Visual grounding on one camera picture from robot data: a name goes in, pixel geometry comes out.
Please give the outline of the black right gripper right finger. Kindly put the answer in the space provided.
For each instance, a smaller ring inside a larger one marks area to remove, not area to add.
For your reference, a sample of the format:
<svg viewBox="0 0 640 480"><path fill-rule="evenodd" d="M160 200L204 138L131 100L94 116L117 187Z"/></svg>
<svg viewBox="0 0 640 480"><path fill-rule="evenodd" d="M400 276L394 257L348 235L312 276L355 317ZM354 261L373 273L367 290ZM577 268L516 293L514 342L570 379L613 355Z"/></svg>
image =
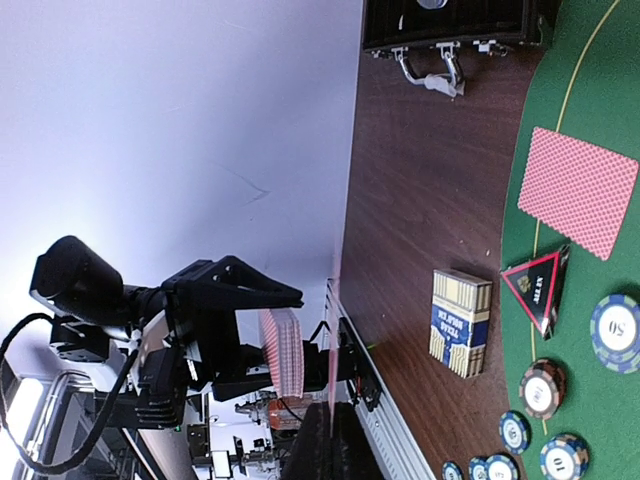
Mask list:
<svg viewBox="0 0 640 480"><path fill-rule="evenodd" d="M354 407L335 404L332 432L332 478L343 480L382 479Z"/></svg>

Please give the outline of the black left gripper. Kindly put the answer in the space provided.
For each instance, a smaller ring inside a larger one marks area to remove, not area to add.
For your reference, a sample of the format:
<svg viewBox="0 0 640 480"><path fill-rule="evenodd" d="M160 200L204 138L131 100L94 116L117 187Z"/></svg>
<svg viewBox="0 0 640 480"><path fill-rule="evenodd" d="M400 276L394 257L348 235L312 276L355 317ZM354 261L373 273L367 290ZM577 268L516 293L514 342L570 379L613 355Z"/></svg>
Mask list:
<svg viewBox="0 0 640 480"><path fill-rule="evenodd" d="M165 280L167 322L185 357L196 364L195 389L212 384L213 397L227 401L284 381L262 350L240 346L235 310L301 308L303 292L274 280L235 256L197 260ZM303 392L323 390L329 380L329 350L303 343Z"/></svg>

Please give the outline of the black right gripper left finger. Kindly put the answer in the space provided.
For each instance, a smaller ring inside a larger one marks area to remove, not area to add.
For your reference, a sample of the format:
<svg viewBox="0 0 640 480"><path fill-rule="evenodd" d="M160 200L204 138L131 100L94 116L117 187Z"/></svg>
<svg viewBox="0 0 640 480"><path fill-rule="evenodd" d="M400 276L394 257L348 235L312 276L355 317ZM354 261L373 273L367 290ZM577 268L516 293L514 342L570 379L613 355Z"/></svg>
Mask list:
<svg viewBox="0 0 640 480"><path fill-rule="evenodd" d="M314 403L302 425L282 471L283 479L321 480L332 473L330 415L326 402Z"/></svg>

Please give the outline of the red-backed card deck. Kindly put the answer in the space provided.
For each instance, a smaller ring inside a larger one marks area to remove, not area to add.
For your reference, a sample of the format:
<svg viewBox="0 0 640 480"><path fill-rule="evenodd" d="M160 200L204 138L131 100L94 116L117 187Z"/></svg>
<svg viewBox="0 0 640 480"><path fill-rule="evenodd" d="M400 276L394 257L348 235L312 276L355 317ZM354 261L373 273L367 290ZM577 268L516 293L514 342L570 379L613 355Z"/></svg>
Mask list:
<svg viewBox="0 0 640 480"><path fill-rule="evenodd" d="M279 398L301 398L304 392L304 348L300 322L292 309L259 311L261 345Z"/></svg>

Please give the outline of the black orange chips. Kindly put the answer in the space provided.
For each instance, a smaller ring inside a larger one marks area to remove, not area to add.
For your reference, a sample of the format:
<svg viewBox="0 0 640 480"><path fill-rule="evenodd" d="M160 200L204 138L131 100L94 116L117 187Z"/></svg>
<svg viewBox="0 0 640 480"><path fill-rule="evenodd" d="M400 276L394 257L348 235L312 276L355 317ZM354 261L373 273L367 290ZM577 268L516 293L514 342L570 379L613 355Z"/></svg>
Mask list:
<svg viewBox="0 0 640 480"><path fill-rule="evenodd" d="M532 363L521 377L519 397L526 413L540 420L551 419L567 393L564 369L549 358Z"/></svg>

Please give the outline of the blue tan chips mat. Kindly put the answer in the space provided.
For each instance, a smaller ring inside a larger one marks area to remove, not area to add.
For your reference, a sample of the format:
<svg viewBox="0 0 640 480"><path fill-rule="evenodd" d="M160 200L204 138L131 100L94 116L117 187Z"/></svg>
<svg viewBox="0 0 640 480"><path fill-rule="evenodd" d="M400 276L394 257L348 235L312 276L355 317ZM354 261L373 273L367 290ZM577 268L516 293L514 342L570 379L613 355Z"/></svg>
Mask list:
<svg viewBox="0 0 640 480"><path fill-rule="evenodd" d="M546 479L582 479L590 463L587 443L571 433L555 435L541 449L539 463Z"/></svg>

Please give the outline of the dealt red card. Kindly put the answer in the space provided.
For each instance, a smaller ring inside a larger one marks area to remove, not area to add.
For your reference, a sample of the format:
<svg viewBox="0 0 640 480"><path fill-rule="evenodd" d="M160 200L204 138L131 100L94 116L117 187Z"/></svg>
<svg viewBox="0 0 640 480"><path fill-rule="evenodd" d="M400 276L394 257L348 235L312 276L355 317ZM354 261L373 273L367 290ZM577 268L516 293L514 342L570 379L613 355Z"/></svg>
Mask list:
<svg viewBox="0 0 640 480"><path fill-rule="evenodd" d="M602 261L611 257L639 163L598 145L533 129L518 208Z"/></svg>

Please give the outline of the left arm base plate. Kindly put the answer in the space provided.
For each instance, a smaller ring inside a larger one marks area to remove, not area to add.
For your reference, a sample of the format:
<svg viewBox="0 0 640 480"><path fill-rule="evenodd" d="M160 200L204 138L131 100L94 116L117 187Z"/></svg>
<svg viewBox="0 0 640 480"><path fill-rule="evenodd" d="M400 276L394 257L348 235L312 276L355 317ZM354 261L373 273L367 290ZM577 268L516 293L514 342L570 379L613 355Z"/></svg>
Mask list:
<svg viewBox="0 0 640 480"><path fill-rule="evenodd" d="M344 316L339 318L338 352L338 381L346 383L354 405L363 403L368 412L373 412L379 405L382 386L367 347Z"/></svg>

